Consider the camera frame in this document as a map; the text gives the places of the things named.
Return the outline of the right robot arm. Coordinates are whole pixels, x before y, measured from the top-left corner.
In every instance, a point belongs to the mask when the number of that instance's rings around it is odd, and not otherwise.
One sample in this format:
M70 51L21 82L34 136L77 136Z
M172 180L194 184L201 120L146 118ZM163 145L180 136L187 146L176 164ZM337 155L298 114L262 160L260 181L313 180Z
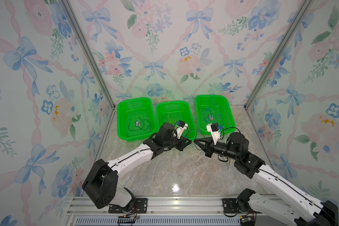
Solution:
M212 157L234 160L236 169L250 179L270 189L285 203L281 204L259 195L251 189L243 190L237 198L238 207L245 212L251 209L272 217L287 226L337 226L339 209L331 201L321 201L302 191L248 151L249 141L240 132L233 132L225 143L216 132L212 137L198 138L194 143Z

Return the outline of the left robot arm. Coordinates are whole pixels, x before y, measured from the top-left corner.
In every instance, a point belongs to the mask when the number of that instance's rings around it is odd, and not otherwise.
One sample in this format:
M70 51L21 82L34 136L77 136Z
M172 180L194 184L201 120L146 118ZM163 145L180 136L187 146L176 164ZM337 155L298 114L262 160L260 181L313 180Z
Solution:
M146 163L163 152L173 148L183 151L192 143L187 135L188 124L178 121L176 124L164 123L159 131L133 151L110 161L97 160L90 169L82 189L97 209L115 205L125 212L134 208L136 197L127 188L119 188L118 181L139 165Z

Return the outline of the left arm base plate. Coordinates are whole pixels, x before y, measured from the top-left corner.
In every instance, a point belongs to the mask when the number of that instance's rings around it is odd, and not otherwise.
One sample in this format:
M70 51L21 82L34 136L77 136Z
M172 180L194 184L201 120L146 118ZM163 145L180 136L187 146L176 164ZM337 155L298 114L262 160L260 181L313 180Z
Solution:
M146 213L148 208L147 198L135 198L130 205L131 209L122 208L119 205L110 204L108 213L111 214L132 214L132 213Z

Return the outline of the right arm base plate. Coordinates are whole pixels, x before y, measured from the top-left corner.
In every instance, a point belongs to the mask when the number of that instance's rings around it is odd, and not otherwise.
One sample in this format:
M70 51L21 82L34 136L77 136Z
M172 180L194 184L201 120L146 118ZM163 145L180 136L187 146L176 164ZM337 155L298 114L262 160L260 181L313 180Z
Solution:
M225 214L252 214L260 213L253 211L247 201L238 200L237 198L223 198L222 206Z

